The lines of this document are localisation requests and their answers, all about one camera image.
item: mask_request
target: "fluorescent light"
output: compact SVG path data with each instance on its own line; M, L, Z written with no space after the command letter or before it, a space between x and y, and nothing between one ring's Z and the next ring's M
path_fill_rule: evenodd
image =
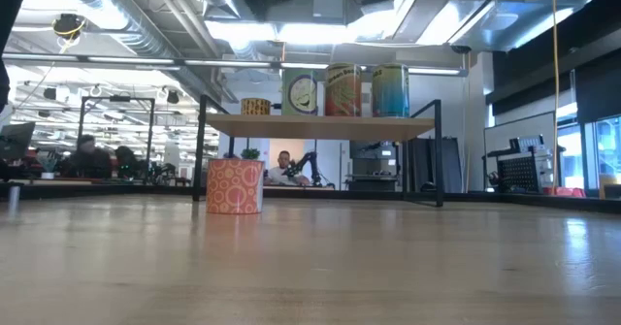
M172 66L172 67L168 67L168 66L153 66L153 65L137 65L136 69L140 69L140 70L164 70L164 71L177 71L180 70L181 67L178 66Z
M2 53L2 59L22 59L33 61L59 61L59 62L76 62L78 58L75 55L68 54L39 54L39 53Z
M227 60L198 60L186 59L185 64L189 66L207 67L239 67L239 68L270 68L270 62L255 61L227 61Z
M459 39L461 39L466 33L468 33L471 29L473 29L474 25L477 24L483 17L489 14L490 11L496 6L495 1L490 1L481 11L479 11L476 15L474 15L466 24L455 33L448 42L450 44L455 44Z
M556 12L556 22L557 24L567 19L567 17L573 14L573 9L563 9ZM530 42L535 39L537 36L543 34L546 30L550 29L554 25L554 16L550 15L542 20L539 24L535 25L531 30L528 31L524 36L518 39L513 45L514 48L519 48L524 44Z
M218 22L206 20L205 25L216 39L228 42L266 41L276 39L276 29L271 23Z
M384 29L382 38L392 38L396 33L401 23L404 22L404 19L408 15L409 9L414 4L416 0L395 0L393 3L395 5L395 9L397 9L395 13L395 17L390 24L386 26Z
M356 37L344 25L290 23L282 27L278 39L287 44L333 45L352 43Z
M446 4L440 13L431 21L423 35L416 41L417 45L442 45L463 25L459 20L457 6Z
M328 64L321 63L280 63L282 68L326 69Z
M458 75L457 69L436 69L436 68L408 68L410 74L423 75Z
M52 27L50 26L21 26L21 25L15 25L13 28L11 28L11 31L13 32L23 32L23 33L36 33L36 32L42 32L42 31L51 31L53 30Z
M136 64L173 64L172 59L139 58L139 57L88 57L94 63L136 63Z

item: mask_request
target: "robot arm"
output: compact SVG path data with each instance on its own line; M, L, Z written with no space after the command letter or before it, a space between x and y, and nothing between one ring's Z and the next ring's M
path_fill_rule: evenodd
M321 185L321 175L319 174L319 170L317 169L317 153L314 151L309 151L304 154L302 159L297 163L291 162L291 165L282 173L283 175L293 178L298 175L304 169L304 166L307 162L310 161L310 169L312 170L312 186L320 186Z

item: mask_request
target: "yellow cylindrical container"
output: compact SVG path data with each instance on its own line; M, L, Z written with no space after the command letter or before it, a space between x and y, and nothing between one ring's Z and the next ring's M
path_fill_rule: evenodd
M272 102L263 98L242 99L242 115L269 115Z

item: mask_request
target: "yellow cable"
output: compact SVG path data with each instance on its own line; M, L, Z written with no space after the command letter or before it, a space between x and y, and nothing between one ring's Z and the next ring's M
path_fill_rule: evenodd
M51 27L53 28L55 24L56 24L56 20L54 20L51 23ZM68 32L58 32L58 31L54 30L54 33L56 33L56 35L72 35L72 38L73 38L73 34L79 32L82 28L84 28L85 24L86 24L86 19L83 20L82 23L80 24L80 26L78 28L76 28L76 29L72 29L72 30L70 30Z
M557 154L558 154L558 125L556 121L556 115L559 111L559 93L560 93L560 77L559 77L559 38L558 28L556 22L556 0L552 0L552 17L554 19L554 25L552 27L552 36L554 38L554 82L555 82L555 98L554 98L554 154L552 163L552 195L556 195L557 179Z

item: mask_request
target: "shelf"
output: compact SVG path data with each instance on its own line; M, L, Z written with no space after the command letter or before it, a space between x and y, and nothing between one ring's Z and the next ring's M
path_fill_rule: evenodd
M208 114L207 123L233 137L406 141L434 128L432 118Z

